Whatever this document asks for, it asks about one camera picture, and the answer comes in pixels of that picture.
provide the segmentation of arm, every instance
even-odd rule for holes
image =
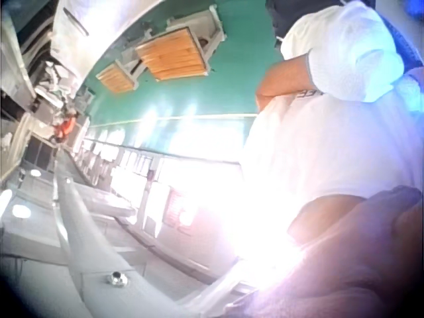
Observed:
[[[256,104],[261,112],[274,97],[305,89],[316,89],[309,77],[307,55],[273,65],[256,90]]]

